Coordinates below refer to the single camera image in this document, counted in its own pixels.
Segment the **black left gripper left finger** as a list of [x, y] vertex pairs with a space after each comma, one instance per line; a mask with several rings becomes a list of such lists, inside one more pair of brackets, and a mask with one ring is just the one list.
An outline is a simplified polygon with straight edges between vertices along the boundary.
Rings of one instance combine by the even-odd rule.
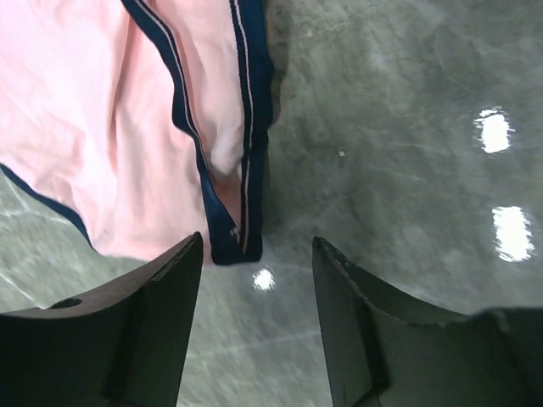
[[100, 287], [2, 314], [2, 405], [175, 405], [202, 265], [196, 233]]

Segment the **pink underwear navy trim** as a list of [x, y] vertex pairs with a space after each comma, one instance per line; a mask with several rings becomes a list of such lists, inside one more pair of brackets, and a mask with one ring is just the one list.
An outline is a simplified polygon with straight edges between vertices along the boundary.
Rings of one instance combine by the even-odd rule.
[[100, 254], [262, 254], [261, 1], [4, 1], [1, 169]]

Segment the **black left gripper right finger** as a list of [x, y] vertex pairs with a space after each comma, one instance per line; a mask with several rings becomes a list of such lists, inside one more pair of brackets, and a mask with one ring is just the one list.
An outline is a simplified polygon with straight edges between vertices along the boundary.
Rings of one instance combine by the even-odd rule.
[[541, 309], [440, 308], [321, 237], [312, 243], [312, 271], [334, 405], [541, 405]]

